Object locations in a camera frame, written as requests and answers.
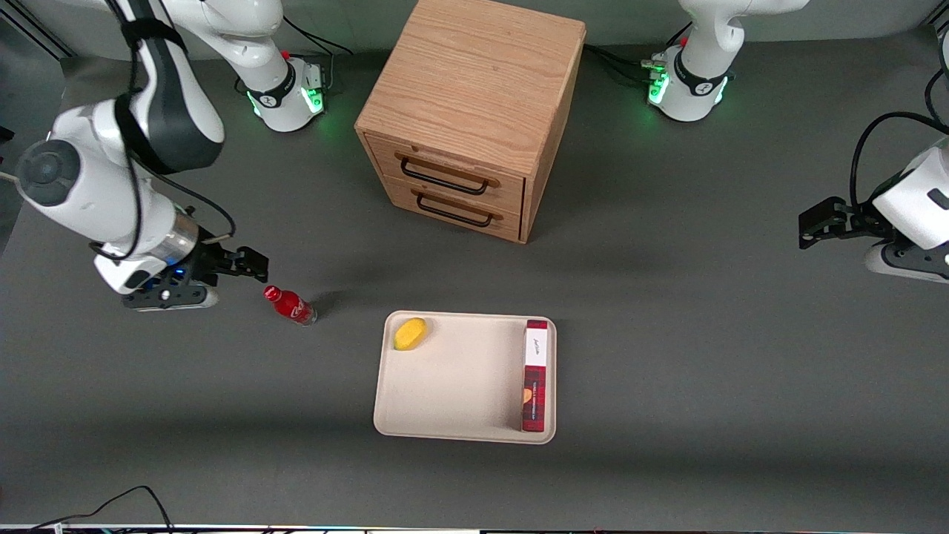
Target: table surface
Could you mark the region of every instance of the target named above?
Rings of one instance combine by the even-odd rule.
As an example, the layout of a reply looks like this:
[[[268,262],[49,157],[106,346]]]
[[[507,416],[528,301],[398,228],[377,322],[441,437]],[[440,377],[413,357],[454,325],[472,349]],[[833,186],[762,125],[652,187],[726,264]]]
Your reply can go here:
[[[148,484],[183,524],[949,529],[949,289],[869,273],[871,240],[796,241],[799,212],[845,194],[866,124],[923,110],[931,33],[750,44],[700,124],[585,55],[526,246],[389,204],[352,128],[382,60],[339,58],[327,114],[289,134],[226,64],[195,66],[228,141],[178,177],[231,211],[273,283],[316,299],[309,329],[250,279],[209,310],[128,312],[83,238],[23,210],[0,259],[2,523]],[[72,65],[66,102],[118,92],[124,69]],[[864,194],[935,139],[882,127]],[[379,435],[398,309],[551,317],[553,441]],[[130,499],[97,519],[158,516]]]

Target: black metal handle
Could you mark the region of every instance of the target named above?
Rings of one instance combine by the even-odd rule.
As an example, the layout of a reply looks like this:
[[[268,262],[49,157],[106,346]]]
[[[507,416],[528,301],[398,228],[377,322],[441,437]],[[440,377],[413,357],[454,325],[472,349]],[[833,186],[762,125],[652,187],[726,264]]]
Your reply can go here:
[[[481,183],[481,187],[478,187],[477,189],[472,189],[471,187],[465,187],[464,185],[458,185],[456,183],[451,183],[450,181],[439,180],[438,178],[435,178],[434,176],[428,176],[427,174],[421,174],[420,172],[409,170],[405,166],[408,164],[409,164],[409,159],[402,158],[402,165],[401,165],[402,174],[411,178],[415,178],[421,181],[427,181],[429,183],[440,185],[442,187],[448,187],[449,189],[454,189],[455,191],[466,193],[468,195],[484,195],[484,192],[488,190],[487,180]]]
[[[472,226],[476,228],[487,228],[488,225],[491,224],[492,219],[494,218],[494,216],[491,215],[490,213],[488,214],[488,218],[485,220],[474,220],[474,219],[468,219],[467,217],[461,217],[460,215],[455,215],[454,213],[449,213],[447,211],[440,210],[438,208],[426,206],[425,204],[421,203],[422,199],[425,198],[425,195],[422,193],[418,193],[418,195],[419,197],[416,199],[416,204],[419,206],[419,209],[421,211],[427,211],[429,213],[434,213],[435,215],[447,217],[448,219],[451,219],[451,220],[457,220],[458,222],[471,224]]]

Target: box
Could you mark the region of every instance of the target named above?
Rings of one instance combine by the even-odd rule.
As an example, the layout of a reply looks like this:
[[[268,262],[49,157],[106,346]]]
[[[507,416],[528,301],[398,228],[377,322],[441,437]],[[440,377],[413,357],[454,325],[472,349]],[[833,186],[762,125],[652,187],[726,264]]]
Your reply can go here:
[[[419,0],[356,121],[398,207],[525,243],[570,110],[584,23]]]

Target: red bottle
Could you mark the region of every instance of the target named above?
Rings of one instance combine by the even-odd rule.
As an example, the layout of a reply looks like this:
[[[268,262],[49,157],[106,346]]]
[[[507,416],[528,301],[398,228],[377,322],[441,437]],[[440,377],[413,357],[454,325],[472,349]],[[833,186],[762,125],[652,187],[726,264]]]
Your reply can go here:
[[[273,309],[287,319],[303,326],[316,322],[316,310],[293,291],[281,291],[277,286],[267,286],[264,296],[273,302]]]

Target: beige tray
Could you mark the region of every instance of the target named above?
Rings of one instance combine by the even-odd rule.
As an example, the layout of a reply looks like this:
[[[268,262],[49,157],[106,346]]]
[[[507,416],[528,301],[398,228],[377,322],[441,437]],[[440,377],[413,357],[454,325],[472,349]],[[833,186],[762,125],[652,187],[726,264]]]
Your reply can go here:
[[[421,317],[428,334],[415,349],[392,348],[403,322]],[[521,431],[524,331],[548,322],[543,432]],[[399,311],[385,319],[373,422],[387,436],[544,445],[557,430],[557,330],[550,319],[517,315]]]

